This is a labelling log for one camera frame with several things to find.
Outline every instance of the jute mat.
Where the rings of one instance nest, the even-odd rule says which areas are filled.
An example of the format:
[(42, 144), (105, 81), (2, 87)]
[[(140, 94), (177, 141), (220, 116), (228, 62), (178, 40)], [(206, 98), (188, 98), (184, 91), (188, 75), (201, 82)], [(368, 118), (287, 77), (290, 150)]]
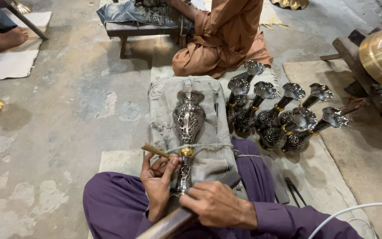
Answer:
[[(284, 63), (290, 82), (298, 83), (309, 95), (312, 83), (326, 84), (334, 98), (311, 107), (319, 119), (322, 108), (348, 104), (344, 88), (355, 79), (343, 60)], [(348, 187), (359, 204), (382, 202), (382, 117), (374, 105), (364, 106), (347, 115), (345, 128), (328, 128), (321, 133)], [(371, 224), (382, 237), (382, 207), (364, 209)]]

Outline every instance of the low wooden bench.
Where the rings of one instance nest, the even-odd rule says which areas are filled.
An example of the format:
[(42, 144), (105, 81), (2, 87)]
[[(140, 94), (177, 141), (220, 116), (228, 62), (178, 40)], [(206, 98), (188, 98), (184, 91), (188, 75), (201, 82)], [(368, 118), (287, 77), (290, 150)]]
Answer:
[(182, 36), (180, 36), (180, 27), (163, 27), (158, 25), (129, 25), (119, 23), (106, 23), (106, 31), (109, 37), (120, 37), (120, 58), (125, 57), (126, 43), (128, 37), (131, 36), (152, 36), (152, 35), (177, 35), (179, 37), (179, 45), (181, 48), (185, 47), (186, 34), (194, 34), (194, 29), (182, 30)]

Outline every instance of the purple shirt sleeve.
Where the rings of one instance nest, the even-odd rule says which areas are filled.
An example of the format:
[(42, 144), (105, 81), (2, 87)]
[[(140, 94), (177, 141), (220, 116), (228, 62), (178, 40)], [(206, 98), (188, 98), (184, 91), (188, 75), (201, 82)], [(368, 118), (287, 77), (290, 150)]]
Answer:
[[(279, 239), (306, 239), (330, 215), (311, 206), (297, 208), (270, 202), (252, 202), (256, 209), (257, 230), (252, 236), (269, 233)], [(314, 239), (361, 239), (350, 224), (334, 218), (316, 233)]]
[(150, 229), (155, 223), (148, 220), (148, 210), (143, 214), (141, 223), (139, 224), (138, 231), (135, 237), (141, 235), (144, 231)]

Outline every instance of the black and silver vase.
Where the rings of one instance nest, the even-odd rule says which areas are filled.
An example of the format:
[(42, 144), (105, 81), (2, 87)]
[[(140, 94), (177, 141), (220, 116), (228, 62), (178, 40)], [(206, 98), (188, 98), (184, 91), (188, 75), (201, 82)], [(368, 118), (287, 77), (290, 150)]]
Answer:
[(333, 107), (326, 107), (322, 109), (322, 112), (322, 119), (312, 130), (294, 131), (287, 135), (287, 142), (282, 149), (284, 153), (289, 155), (302, 153), (309, 147), (309, 140), (312, 136), (318, 135), (319, 132), (331, 126), (334, 128), (347, 126), (348, 119), (346, 119), (344, 115), (341, 115), (341, 110)]
[[(237, 75), (234, 78), (241, 78), (247, 81), (248, 85), (250, 85), (251, 81), (256, 75), (261, 75), (265, 70), (265, 66), (255, 60), (249, 60), (244, 63), (244, 68), (246, 68), (246, 72)], [(247, 105), (247, 94), (240, 95), (237, 100), (236, 109), (241, 109)]]
[(296, 129), (313, 129), (316, 125), (316, 116), (311, 110), (305, 107), (297, 107), (292, 111), (291, 121), (284, 124), (281, 128), (270, 127), (263, 131), (259, 144), (265, 150), (274, 150), (284, 147), (287, 135)]
[[(310, 85), (310, 95), (307, 97), (307, 99), (301, 104), (302, 107), (310, 108), (312, 105), (314, 105), (318, 101), (329, 101), (332, 99), (332, 96), (334, 96), (334, 93), (328, 88), (328, 86), (319, 84), (319, 83), (313, 83)], [(279, 123), (280, 125), (284, 125), (288, 123), (291, 120), (291, 111), (284, 111), (279, 116)]]
[(226, 101), (226, 118), (228, 125), (234, 123), (236, 113), (234, 107), (237, 104), (238, 97), (241, 95), (246, 95), (250, 90), (250, 84), (247, 83), (245, 79), (232, 78), (228, 82), (228, 89), (231, 90), (228, 100)]
[(284, 110), (292, 100), (301, 100), (305, 96), (305, 91), (296, 83), (287, 83), (282, 86), (284, 96), (274, 105), (271, 110), (264, 110), (257, 115), (255, 128), (259, 133), (270, 127), (279, 127), (279, 113)]
[(234, 128), (240, 132), (248, 132), (256, 121), (256, 111), (265, 99), (276, 96), (276, 89), (272, 83), (260, 81), (254, 84), (254, 100), (248, 109), (241, 111), (234, 122)]

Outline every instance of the hand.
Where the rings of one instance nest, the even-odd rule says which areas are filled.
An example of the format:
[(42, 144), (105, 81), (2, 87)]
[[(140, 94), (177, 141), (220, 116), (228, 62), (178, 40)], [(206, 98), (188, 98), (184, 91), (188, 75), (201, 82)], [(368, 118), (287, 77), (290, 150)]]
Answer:
[(157, 222), (162, 219), (169, 199), (170, 178), (173, 171), (181, 167), (178, 163), (182, 161), (182, 158), (178, 158), (178, 155), (172, 155), (174, 157), (171, 160), (160, 157), (150, 166), (150, 159), (153, 156), (154, 154), (148, 153), (144, 157), (141, 181), (147, 191), (149, 200), (148, 220)]
[(198, 214), (200, 223), (207, 227), (257, 228), (254, 205), (219, 181), (196, 182), (179, 203)]

